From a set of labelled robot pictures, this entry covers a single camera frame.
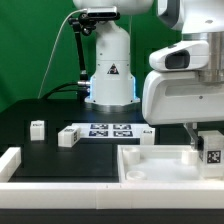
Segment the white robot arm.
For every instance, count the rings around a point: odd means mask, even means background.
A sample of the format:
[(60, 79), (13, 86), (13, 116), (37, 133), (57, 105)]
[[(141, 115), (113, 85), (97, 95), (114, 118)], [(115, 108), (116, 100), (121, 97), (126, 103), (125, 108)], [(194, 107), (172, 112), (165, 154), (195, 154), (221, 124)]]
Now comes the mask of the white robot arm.
[(120, 15), (147, 12), (182, 32), (182, 40), (153, 52), (153, 69), (143, 88), (142, 114), (151, 125), (181, 123), (191, 144), (210, 142), (197, 133), (199, 122), (224, 120), (224, 0), (73, 0), (83, 13), (81, 30), (97, 32), (96, 72), (86, 102), (105, 110), (129, 106), (134, 99), (127, 33), (114, 21)]

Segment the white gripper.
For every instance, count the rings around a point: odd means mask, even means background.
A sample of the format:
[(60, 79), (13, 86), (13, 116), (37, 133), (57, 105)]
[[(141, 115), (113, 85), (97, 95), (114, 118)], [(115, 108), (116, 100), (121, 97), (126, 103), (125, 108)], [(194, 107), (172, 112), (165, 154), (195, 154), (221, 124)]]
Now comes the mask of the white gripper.
[(142, 114), (150, 125), (184, 123), (190, 145), (199, 148), (197, 124), (224, 120), (224, 84), (204, 84), (195, 72), (150, 72)]

